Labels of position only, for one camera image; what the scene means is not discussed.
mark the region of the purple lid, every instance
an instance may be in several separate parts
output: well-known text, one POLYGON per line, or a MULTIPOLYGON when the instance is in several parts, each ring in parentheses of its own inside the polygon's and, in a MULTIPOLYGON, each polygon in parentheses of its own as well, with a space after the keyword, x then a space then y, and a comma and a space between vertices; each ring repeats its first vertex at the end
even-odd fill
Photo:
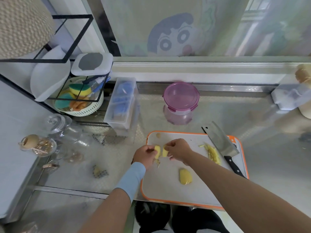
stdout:
POLYGON ((173 112, 187 111, 197 107, 200 94, 190 83, 176 82, 165 89, 163 98, 173 112))

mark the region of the cartoon hair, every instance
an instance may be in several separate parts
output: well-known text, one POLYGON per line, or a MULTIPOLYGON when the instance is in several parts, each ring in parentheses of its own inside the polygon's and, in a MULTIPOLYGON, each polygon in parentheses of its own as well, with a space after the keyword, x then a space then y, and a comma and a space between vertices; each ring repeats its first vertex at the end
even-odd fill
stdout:
POLYGON ((180 13, 167 17, 157 23, 150 31, 147 43, 147 51, 157 53, 158 39, 161 33, 171 34, 171 28, 179 29, 183 23, 192 24, 193 16, 190 13, 180 13))

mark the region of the hand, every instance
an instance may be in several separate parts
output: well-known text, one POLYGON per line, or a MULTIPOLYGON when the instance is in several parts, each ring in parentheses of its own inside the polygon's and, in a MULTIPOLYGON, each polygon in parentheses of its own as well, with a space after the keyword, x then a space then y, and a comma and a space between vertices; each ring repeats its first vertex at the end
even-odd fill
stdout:
POLYGON ((151 168, 153 164, 153 159, 155 158, 157 153, 158 152, 155 150, 154 146, 144 145, 135 152, 132 163, 142 163, 145 166, 146 170, 148 170, 151 168))
POLYGON ((172 140, 166 144, 165 149, 169 152, 170 160, 178 160, 187 165, 187 159, 193 153, 192 149, 184 139, 172 140))

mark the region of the blue wristband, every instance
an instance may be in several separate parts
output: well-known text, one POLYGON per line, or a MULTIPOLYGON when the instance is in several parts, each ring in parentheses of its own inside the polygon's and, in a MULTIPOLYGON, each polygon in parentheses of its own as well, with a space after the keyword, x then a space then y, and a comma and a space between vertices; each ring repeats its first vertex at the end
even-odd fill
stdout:
POLYGON ((127 195, 130 197, 131 202, 134 199, 135 193, 141 182, 142 178, 146 173, 146 168, 142 163, 135 162, 123 175, 121 180, 115 188, 120 188, 124 190, 127 195))

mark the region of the cleaver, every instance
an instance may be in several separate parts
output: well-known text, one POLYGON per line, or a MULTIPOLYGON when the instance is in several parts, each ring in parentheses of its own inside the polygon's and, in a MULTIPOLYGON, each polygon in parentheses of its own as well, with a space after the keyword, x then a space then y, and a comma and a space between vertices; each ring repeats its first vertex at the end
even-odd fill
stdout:
POLYGON ((227 161, 233 172, 245 178, 239 167, 232 160, 232 157, 239 154, 239 151, 229 140, 223 130, 220 129, 220 127, 214 121, 202 127, 202 129, 205 134, 208 134, 208 137, 211 139, 218 152, 227 161))

